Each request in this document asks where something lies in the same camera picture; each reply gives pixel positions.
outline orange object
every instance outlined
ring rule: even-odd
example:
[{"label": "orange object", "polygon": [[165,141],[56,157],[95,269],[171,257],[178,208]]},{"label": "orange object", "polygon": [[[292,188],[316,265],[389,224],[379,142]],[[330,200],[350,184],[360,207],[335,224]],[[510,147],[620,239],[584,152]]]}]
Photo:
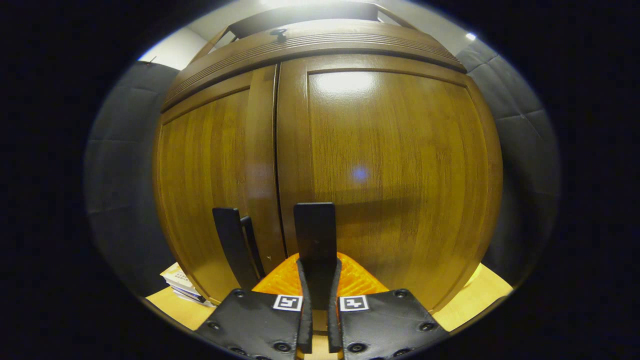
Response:
[{"label": "orange object", "polygon": [[[338,296],[368,295],[388,291],[381,282],[349,256],[338,252],[342,271],[338,282]],[[299,254],[289,256],[270,272],[253,291],[267,294],[302,295],[302,285],[298,275]]]}]

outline table surface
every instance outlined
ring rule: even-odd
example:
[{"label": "table surface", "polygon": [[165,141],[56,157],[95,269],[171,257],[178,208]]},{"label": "table surface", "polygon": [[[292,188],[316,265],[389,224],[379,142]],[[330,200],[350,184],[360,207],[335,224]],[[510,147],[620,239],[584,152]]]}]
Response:
[{"label": "table surface", "polygon": [[[505,280],[480,264],[470,282],[442,310],[432,316],[445,330],[452,331],[511,290],[513,288]],[[147,300],[191,330],[196,330],[215,310],[214,307],[180,299],[171,287],[148,296]],[[327,350],[326,334],[316,331],[313,337],[313,354],[305,354],[305,360],[336,360],[337,354],[329,354]]]}]

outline book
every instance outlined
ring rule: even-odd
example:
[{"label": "book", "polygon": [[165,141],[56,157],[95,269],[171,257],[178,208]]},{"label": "book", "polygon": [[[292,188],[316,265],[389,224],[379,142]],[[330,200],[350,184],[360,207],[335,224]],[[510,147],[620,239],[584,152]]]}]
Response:
[{"label": "book", "polygon": [[198,290],[193,286],[178,263],[169,266],[169,268],[160,273],[160,276],[164,277],[164,281],[173,288],[173,292],[182,298],[195,301],[205,306],[215,307],[214,304],[199,294]]}]

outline gray padded wall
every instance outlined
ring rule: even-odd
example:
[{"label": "gray padded wall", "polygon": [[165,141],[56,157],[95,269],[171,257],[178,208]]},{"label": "gray padded wall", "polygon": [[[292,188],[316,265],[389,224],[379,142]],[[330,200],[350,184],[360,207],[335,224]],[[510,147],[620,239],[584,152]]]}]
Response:
[{"label": "gray padded wall", "polygon": [[136,62],[106,97],[84,155],[84,196],[96,246],[123,282],[147,296],[175,262],[156,213],[151,161],[160,106],[178,70]]},{"label": "gray padded wall", "polygon": [[483,264],[515,285],[542,250],[557,215],[557,140],[533,89],[504,58],[479,40],[456,57],[491,108],[504,163],[502,207]]}]

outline cabinet door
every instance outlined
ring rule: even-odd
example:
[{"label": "cabinet door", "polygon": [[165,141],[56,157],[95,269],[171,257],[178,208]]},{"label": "cabinet door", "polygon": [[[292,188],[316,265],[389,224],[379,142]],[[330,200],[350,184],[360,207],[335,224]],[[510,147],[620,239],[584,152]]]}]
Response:
[{"label": "cabinet door", "polygon": [[275,183],[276,66],[222,81],[161,117],[154,184],[165,236],[189,280],[215,302],[238,287],[211,209],[251,216],[266,272],[285,259]]},{"label": "cabinet door", "polygon": [[336,205],[338,251],[437,311],[489,245],[502,191],[495,123],[466,75],[382,55],[284,62],[277,108],[282,222]]}]

